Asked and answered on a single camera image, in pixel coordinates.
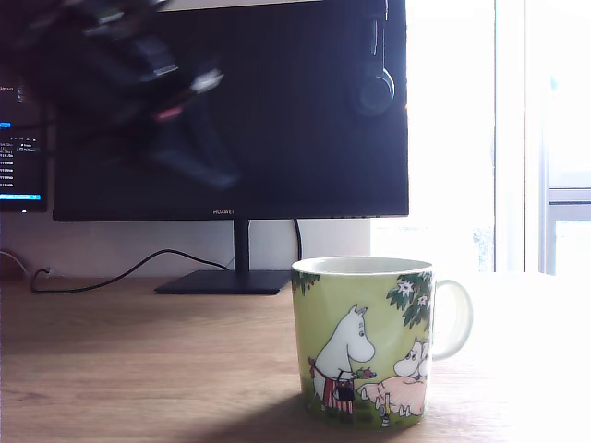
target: mug rim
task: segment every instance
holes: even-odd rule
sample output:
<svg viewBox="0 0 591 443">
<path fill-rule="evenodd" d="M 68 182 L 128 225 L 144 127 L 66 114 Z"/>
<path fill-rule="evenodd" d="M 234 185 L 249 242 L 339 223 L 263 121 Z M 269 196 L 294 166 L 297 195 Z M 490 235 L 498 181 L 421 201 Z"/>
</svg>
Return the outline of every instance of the mug rim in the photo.
<svg viewBox="0 0 591 443">
<path fill-rule="evenodd" d="M 359 262 L 388 262 L 391 266 L 401 265 L 405 263 L 407 266 L 403 269 L 394 270 L 376 270 L 376 271 L 339 271 L 339 270 L 322 270 L 314 269 L 315 265 L 335 262 L 347 262 L 356 261 Z M 349 277 L 360 277 L 360 276 L 389 276 L 389 275 L 401 275 L 401 274 L 414 274 L 419 272 L 427 272 L 432 270 L 433 265 L 423 260 L 416 260 L 413 258 L 399 258 L 399 257 L 373 257 L 373 256 L 344 256 L 344 257 L 316 257 L 306 258 L 299 260 L 292 265 L 292 270 L 296 272 L 302 272 L 306 274 L 315 275 L 333 275 L 333 276 L 349 276 Z"/>
</svg>

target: window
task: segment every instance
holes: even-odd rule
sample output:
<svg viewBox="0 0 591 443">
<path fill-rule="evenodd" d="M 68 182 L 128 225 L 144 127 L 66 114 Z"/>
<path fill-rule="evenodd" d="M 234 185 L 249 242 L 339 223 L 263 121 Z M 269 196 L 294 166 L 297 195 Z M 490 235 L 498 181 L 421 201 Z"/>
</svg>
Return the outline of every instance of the window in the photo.
<svg viewBox="0 0 591 443">
<path fill-rule="evenodd" d="M 581 272 L 591 246 L 591 5 L 578 0 L 531 3 L 528 37 L 539 52 L 536 93 L 545 152 L 540 214 L 546 251 L 540 268 L 556 275 Z"/>
<path fill-rule="evenodd" d="M 493 271 L 495 2 L 406 2 L 410 216 L 371 253 Z"/>
</svg>

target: computer screen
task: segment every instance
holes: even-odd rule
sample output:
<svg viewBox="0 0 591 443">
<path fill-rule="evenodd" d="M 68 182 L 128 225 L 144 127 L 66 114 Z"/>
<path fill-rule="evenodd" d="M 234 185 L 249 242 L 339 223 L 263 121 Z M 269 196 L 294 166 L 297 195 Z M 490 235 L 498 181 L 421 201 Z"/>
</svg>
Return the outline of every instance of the computer screen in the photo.
<svg viewBox="0 0 591 443">
<path fill-rule="evenodd" d="M 42 107 L 20 77 L 0 69 L 1 211 L 47 210 L 41 121 Z"/>
<path fill-rule="evenodd" d="M 407 215 L 404 2 L 390 2 L 385 29 L 385 65 L 395 85 L 394 99 L 384 114 L 373 117 L 360 114 L 351 100 L 369 47 L 367 21 L 359 9 L 364 3 L 159 14 L 153 29 L 176 55 L 195 63 L 214 60 L 219 67 L 219 86 L 199 105 L 207 109 L 207 122 L 195 120 L 190 129 L 215 139 L 213 154 L 231 165 L 235 180 L 217 186 L 138 160 L 136 154 L 150 151 L 154 143 L 176 147 L 175 131 L 137 126 L 80 138 L 84 128 L 75 116 L 60 114 L 54 218 Z M 209 148 L 197 148 L 196 155 Z"/>
</svg>

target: white wall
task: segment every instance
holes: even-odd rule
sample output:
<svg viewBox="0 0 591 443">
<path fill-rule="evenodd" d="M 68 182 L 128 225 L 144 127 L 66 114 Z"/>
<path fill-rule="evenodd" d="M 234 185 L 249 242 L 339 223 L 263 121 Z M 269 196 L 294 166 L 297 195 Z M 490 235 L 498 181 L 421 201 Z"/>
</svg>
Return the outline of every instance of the white wall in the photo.
<svg viewBox="0 0 591 443">
<path fill-rule="evenodd" d="M 166 10 L 204 9 L 220 6 L 268 5 L 277 3 L 297 3 L 319 0 L 174 0 Z"/>
<path fill-rule="evenodd" d="M 368 255 L 369 220 L 302 221 L 305 257 Z M 254 221 L 251 268 L 289 269 L 296 261 L 290 221 Z M 2 248 L 23 256 L 32 269 L 51 266 L 72 277 L 114 277 L 164 248 L 227 264 L 233 257 L 229 221 L 58 223 L 46 214 L 4 214 Z M 155 258 L 134 274 L 180 276 L 203 267 L 176 256 Z"/>
</svg>

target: monitor stand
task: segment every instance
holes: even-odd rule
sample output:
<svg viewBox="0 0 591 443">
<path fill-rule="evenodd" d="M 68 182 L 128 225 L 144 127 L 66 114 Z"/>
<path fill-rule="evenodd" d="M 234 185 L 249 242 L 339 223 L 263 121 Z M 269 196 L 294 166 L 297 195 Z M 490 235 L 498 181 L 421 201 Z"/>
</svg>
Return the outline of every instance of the monitor stand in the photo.
<svg viewBox="0 0 591 443">
<path fill-rule="evenodd" d="M 198 270 L 156 288 L 156 293 L 275 295 L 289 282 L 289 270 L 250 270 L 248 220 L 234 220 L 235 270 Z"/>
</svg>

